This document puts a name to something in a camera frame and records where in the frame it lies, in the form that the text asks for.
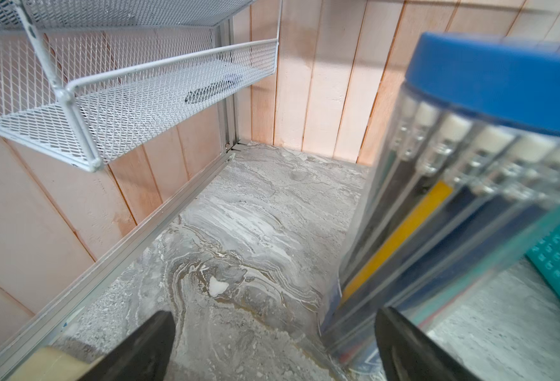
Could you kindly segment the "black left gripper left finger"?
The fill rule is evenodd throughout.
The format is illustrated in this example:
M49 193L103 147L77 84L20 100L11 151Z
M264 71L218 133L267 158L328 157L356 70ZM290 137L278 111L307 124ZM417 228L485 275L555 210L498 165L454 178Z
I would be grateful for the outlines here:
M157 311L81 380L163 380L175 339L175 320Z

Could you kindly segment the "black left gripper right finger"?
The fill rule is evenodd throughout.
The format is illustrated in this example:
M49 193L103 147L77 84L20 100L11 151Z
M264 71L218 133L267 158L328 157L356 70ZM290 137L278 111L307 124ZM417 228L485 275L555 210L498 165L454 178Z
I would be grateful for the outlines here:
M375 339L388 380L478 379L392 307L378 310Z

